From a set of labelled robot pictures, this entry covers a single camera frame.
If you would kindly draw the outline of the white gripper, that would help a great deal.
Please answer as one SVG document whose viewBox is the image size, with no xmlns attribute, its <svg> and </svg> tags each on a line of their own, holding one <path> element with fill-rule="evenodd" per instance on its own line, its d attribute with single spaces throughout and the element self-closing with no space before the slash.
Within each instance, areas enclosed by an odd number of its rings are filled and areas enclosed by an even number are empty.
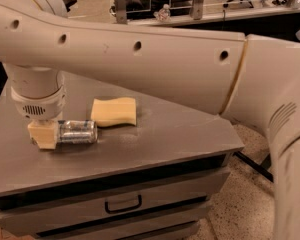
<svg viewBox="0 0 300 240">
<path fill-rule="evenodd" d="M 4 64 L 4 69 L 11 82 L 11 97 L 17 111 L 33 120 L 28 124 L 30 138 L 40 149 L 54 150 L 58 127 L 51 119 L 58 117 L 65 105 L 63 73 L 52 68 L 12 64 Z"/>
</svg>

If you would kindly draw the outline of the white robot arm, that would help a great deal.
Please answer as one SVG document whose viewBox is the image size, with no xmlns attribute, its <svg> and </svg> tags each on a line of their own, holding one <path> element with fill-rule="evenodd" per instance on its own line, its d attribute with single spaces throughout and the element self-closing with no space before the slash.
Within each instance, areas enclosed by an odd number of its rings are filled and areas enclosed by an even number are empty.
<svg viewBox="0 0 300 240">
<path fill-rule="evenodd" d="M 63 0 L 0 0 L 0 63 L 19 106 L 57 117 L 71 72 L 245 125 L 268 140 L 273 240 L 300 240 L 300 43 L 71 20 Z"/>
</svg>

